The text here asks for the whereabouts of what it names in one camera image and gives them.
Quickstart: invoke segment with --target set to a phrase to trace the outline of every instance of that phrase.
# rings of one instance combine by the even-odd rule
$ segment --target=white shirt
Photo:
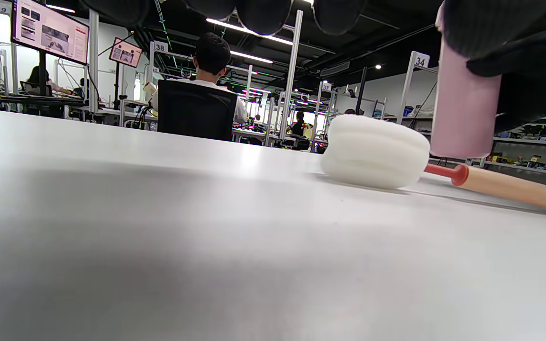
[[[202,81],[202,80],[192,81],[192,80],[187,80],[186,78],[182,78],[180,80],[171,80],[171,81],[191,83],[191,84],[196,84],[196,85],[199,85],[199,86],[212,87],[214,89],[224,90],[224,91],[227,91],[227,92],[233,92],[233,91],[230,91],[229,89],[226,89],[225,87],[217,86],[216,84],[214,84],[212,82],[207,82],[207,81]],[[151,105],[153,106],[153,109],[155,111],[159,112],[158,91],[156,91],[153,94],[153,100],[151,101]],[[237,122],[237,123],[247,122],[246,108],[245,108],[243,102],[240,99],[237,99],[234,121]]]

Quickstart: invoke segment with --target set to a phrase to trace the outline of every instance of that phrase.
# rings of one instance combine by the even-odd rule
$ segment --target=black hair
[[[46,70],[45,80],[47,81],[49,79],[50,79],[50,74]],[[27,82],[33,83],[33,84],[39,84],[39,66],[33,67],[33,70],[31,71],[31,75],[29,76]]]
[[[199,69],[216,75],[231,60],[229,44],[215,33],[206,33],[197,41],[195,52]]]

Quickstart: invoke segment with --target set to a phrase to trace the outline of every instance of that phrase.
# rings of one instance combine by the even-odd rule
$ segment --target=bottle
[[[444,4],[437,14],[442,30]],[[451,158],[483,158],[492,151],[501,76],[479,77],[467,59],[442,37],[431,154]]]

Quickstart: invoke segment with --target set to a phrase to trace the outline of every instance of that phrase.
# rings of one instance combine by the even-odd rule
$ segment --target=monitor
[[[76,63],[87,64],[89,27],[32,0],[14,0],[11,40]]]
[[[136,67],[138,67],[138,61],[140,60],[140,54],[142,54],[142,52],[142,48],[116,37],[115,43],[113,43],[113,48],[111,48],[109,59],[136,69]]]

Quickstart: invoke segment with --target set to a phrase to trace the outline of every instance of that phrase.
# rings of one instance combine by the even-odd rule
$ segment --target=wooden handle
[[[546,208],[546,185],[481,168],[468,169],[469,176],[459,187]]]

